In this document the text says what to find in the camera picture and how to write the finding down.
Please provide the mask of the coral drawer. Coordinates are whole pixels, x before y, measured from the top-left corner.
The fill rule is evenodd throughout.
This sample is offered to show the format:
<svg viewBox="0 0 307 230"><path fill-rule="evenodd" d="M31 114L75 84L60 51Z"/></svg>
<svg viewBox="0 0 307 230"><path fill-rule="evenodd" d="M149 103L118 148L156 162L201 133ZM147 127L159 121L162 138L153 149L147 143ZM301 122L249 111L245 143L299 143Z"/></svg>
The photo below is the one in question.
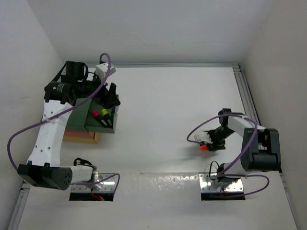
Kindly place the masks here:
<svg viewBox="0 0 307 230"><path fill-rule="evenodd" d="M95 132L88 132L88 131L66 130L64 132L64 137L70 137L70 138L89 138L89 139L93 139L94 136L95 136Z"/></svg>

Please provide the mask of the green top drawer box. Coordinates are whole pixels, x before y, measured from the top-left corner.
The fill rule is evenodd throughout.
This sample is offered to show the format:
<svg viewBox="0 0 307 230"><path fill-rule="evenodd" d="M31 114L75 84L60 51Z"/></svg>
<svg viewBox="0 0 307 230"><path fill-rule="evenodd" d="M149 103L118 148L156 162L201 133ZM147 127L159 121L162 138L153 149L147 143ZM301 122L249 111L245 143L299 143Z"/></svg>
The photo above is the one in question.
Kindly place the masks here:
<svg viewBox="0 0 307 230"><path fill-rule="evenodd" d="M66 124L67 131L114 134L118 106L106 109L93 99L72 110Z"/></svg>

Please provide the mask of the orange highlighter marker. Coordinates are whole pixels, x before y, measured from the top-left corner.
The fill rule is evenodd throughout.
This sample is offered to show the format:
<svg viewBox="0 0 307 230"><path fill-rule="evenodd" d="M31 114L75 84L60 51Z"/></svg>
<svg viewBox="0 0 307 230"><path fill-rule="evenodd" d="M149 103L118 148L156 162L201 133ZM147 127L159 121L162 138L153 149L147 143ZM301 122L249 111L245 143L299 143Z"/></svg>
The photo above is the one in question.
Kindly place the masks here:
<svg viewBox="0 0 307 230"><path fill-rule="evenodd" d="M200 146L200 151L207 151L208 147L206 145Z"/></svg>

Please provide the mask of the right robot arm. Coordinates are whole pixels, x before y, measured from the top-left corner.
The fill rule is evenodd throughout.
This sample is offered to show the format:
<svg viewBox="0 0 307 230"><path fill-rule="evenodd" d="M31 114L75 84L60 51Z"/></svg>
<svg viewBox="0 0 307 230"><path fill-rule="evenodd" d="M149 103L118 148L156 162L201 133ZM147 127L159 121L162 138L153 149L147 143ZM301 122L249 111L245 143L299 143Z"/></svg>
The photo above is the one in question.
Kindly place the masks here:
<svg viewBox="0 0 307 230"><path fill-rule="evenodd" d="M218 115L220 126L207 132L208 150L225 150L225 140L233 133L242 137L242 148L235 160L220 164L215 180L231 183L251 173L281 169L280 140L276 129L258 126L243 113L231 109L223 108Z"/></svg>

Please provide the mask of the pink highlighter marker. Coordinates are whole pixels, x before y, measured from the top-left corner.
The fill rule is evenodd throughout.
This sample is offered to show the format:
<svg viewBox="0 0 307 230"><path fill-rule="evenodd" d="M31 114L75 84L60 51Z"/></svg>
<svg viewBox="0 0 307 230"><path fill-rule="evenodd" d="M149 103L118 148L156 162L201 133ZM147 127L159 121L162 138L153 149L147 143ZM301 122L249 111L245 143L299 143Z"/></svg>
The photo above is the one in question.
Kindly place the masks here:
<svg viewBox="0 0 307 230"><path fill-rule="evenodd" d="M107 127L107 123L103 119L103 117L100 115L100 113L97 110L93 110L91 112L93 118L98 121L103 127Z"/></svg>

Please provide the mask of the yellow highlighter marker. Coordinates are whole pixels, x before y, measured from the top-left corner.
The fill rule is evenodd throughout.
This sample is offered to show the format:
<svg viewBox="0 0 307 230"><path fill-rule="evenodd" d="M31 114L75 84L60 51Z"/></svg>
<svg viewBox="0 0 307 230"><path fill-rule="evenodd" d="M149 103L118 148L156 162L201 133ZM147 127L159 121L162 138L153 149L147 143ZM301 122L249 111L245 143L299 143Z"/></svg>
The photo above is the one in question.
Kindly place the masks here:
<svg viewBox="0 0 307 230"><path fill-rule="evenodd" d="M106 109L102 109L101 114L102 114L103 119L107 123L107 125L109 127L111 127L113 125L113 123L112 123L112 119L111 119L111 116L109 115L108 111Z"/></svg>

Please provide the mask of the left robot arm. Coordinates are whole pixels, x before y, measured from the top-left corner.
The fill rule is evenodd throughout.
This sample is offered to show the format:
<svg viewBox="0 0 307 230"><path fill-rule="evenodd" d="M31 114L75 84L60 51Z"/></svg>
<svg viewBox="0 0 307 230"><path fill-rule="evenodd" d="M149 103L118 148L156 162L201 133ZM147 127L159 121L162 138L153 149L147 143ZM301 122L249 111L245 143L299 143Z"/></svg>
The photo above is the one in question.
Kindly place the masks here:
<svg viewBox="0 0 307 230"><path fill-rule="evenodd" d="M73 110L89 100L106 109L120 105L116 85L107 89L106 79L116 69L113 64L100 61L92 80L85 63L67 61L54 79L44 88L44 112L38 136L26 164L18 166L18 174L34 187L67 190L70 185L95 187L97 167L77 158L72 166L60 166L60 149Z"/></svg>

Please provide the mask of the purple highlighter marker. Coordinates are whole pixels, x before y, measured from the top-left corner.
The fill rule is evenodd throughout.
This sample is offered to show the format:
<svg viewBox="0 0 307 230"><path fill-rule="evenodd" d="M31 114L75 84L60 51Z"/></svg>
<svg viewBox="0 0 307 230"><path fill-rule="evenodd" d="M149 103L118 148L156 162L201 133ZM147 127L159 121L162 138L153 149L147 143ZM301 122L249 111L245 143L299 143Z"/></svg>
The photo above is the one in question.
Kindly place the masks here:
<svg viewBox="0 0 307 230"><path fill-rule="evenodd" d="M115 110L116 110L115 107L113 107L113 108L111 109L111 119L112 119L112 123L113 123L113 124L114 124L114 119L115 119Z"/></svg>

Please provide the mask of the yellow bottom drawer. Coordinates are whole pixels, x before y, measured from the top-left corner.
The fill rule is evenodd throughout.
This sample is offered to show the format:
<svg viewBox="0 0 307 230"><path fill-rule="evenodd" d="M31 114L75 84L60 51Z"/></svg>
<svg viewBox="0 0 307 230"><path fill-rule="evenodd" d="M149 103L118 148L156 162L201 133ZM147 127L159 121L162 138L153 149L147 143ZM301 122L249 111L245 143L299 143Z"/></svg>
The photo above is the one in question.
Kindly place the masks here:
<svg viewBox="0 0 307 230"><path fill-rule="evenodd" d="M90 144L97 144L100 140L100 133L95 132L95 136L93 139L89 138L70 138L70 137L64 137L63 141L66 142L78 142L78 143L90 143Z"/></svg>

